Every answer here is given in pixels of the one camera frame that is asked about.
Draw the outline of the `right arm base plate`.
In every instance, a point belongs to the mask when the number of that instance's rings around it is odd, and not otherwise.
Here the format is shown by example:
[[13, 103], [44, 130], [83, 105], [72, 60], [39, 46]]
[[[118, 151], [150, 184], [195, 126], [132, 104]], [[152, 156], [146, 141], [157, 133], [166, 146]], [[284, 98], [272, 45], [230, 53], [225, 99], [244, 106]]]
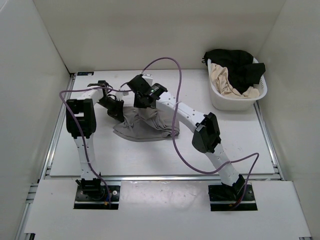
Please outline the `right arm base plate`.
[[241, 189], [237, 196], [228, 195], [224, 186], [209, 185], [208, 196], [210, 201], [211, 212], [225, 211], [257, 211], [256, 198], [251, 184]]

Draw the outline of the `grey trousers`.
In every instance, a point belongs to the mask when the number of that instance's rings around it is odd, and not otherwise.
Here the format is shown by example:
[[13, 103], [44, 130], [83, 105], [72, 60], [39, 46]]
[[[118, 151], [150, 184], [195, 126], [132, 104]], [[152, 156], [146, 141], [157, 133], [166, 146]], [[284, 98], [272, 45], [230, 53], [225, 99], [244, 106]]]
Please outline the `grey trousers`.
[[123, 108], [124, 122], [113, 127], [113, 133], [131, 142], [156, 142], [177, 137], [179, 121], [173, 122], [173, 114], [153, 108]]

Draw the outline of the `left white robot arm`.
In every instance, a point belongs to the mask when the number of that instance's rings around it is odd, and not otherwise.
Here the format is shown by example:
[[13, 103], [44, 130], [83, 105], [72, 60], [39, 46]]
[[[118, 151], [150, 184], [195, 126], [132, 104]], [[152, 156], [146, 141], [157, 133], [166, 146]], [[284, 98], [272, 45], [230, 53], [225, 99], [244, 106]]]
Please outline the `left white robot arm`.
[[95, 105], [99, 104], [107, 110], [107, 114], [119, 121], [125, 120], [123, 114], [124, 101], [117, 99], [106, 81], [91, 83], [85, 90], [76, 90], [83, 94], [74, 99], [63, 100], [66, 107], [66, 129], [71, 134], [79, 155], [81, 180], [77, 184], [83, 194], [95, 201], [110, 202], [111, 193], [101, 173], [96, 170], [97, 163], [94, 151], [94, 133], [97, 130]]

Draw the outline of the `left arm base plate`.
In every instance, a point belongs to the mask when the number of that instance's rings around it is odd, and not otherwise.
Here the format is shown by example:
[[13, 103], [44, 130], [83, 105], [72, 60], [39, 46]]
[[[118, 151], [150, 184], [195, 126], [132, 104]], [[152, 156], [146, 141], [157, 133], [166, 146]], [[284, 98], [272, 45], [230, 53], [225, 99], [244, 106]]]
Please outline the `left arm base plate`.
[[76, 210], [118, 210], [121, 195], [120, 185], [109, 185], [109, 193], [111, 196], [111, 203], [105, 185], [101, 185], [100, 192], [90, 193], [83, 191], [78, 185], [73, 208]]

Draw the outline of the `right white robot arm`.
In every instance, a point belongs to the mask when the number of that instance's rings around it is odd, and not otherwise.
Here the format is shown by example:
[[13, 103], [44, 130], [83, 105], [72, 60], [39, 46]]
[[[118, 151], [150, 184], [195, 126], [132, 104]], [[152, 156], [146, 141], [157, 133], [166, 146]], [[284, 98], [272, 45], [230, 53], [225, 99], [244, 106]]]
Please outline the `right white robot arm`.
[[177, 96], [156, 83], [139, 83], [131, 86], [135, 97], [143, 107], [157, 108], [167, 114], [173, 114], [173, 122], [183, 123], [193, 133], [192, 146], [203, 153], [218, 172], [221, 185], [219, 197], [236, 200], [243, 193], [245, 180], [233, 167], [221, 143], [217, 117], [213, 113], [204, 114], [179, 101]]

